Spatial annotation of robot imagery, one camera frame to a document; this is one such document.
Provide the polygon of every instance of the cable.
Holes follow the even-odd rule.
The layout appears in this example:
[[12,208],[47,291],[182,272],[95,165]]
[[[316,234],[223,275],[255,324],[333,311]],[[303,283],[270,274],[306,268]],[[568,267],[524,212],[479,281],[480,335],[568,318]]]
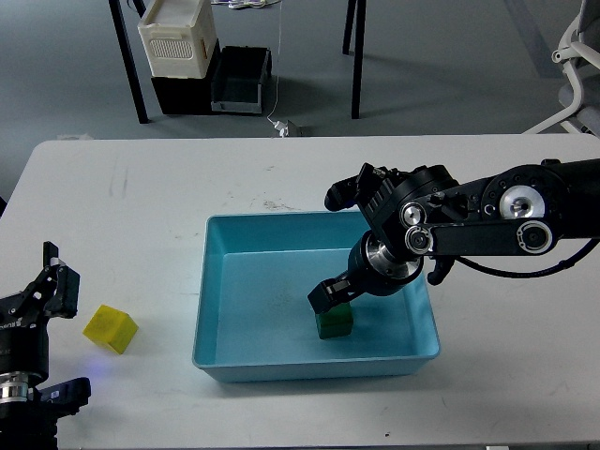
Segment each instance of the cable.
[[227,5],[231,9],[264,8],[281,3],[281,0],[213,0],[211,5]]
[[281,11],[283,10],[283,2],[279,0],[279,42],[277,45],[277,79],[275,81],[275,104],[273,105],[273,110],[266,116],[266,120],[271,122],[271,124],[277,128],[278,122],[273,122],[271,120],[271,116],[275,112],[275,109],[278,106],[279,102],[279,56],[281,55]]
[[547,277],[548,275],[553,275],[562,270],[573,267],[576,263],[581,261],[583,258],[588,256],[590,252],[600,243],[600,239],[591,239],[585,246],[581,248],[575,255],[572,257],[560,261],[558,264],[549,267],[548,269],[538,270],[536,272],[506,272],[499,269],[493,269],[491,267],[485,267],[484,265],[478,264],[477,262],[468,260],[463,258],[462,256],[456,257],[456,260],[459,263],[465,264],[467,267],[471,267],[471,269],[477,270],[479,272],[483,272],[487,275],[492,275],[494,277],[503,277],[503,278],[541,278]]

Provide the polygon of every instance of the light blue plastic tray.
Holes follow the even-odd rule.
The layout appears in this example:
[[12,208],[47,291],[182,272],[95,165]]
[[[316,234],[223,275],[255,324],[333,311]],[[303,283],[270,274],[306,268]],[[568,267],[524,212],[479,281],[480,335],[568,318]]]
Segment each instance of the light blue plastic tray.
[[307,295],[346,270],[360,213],[215,216],[207,223],[193,362],[221,382],[414,373],[440,351],[423,277],[352,301],[346,337],[321,340]]

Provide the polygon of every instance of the black cable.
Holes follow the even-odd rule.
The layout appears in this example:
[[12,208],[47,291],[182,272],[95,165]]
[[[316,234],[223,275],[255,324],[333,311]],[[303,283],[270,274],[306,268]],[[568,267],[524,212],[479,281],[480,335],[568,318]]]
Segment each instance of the black cable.
[[548,269],[538,270],[536,272],[507,272],[499,269],[493,269],[491,267],[485,267],[484,265],[478,264],[477,262],[468,260],[462,256],[457,257],[457,261],[459,263],[465,264],[467,267],[471,267],[471,269],[477,270],[479,272],[483,272],[484,274],[492,275],[494,277],[503,277],[503,278],[540,278],[547,277],[548,275],[553,275],[562,270],[573,267],[576,263],[581,261],[583,258],[588,256],[590,252],[600,243],[600,239],[591,239],[585,246],[581,248],[575,255],[572,257],[560,261],[558,264],[549,267]]

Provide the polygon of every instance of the white chair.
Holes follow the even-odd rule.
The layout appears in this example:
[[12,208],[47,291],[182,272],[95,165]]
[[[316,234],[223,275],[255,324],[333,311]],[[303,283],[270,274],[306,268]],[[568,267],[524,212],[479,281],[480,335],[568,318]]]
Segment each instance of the white chair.
[[600,73],[582,78],[588,64],[600,69],[600,0],[583,0],[581,10],[562,35],[552,61],[562,64],[569,84],[561,88],[559,101],[564,110],[525,131],[539,133],[555,125],[570,133],[591,133],[600,137]]

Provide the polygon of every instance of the black storage box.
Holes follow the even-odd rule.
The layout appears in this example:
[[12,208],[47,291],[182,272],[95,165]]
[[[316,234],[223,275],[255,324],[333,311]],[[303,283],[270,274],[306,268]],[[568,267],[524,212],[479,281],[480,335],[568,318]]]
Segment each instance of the black storage box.
[[163,114],[212,114],[211,82],[219,61],[218,42],[204,78],[153,77],[152,85]]
[[263,89],[271,66],[269,49],[224,47],[213,76],[212,111],[263,113]]

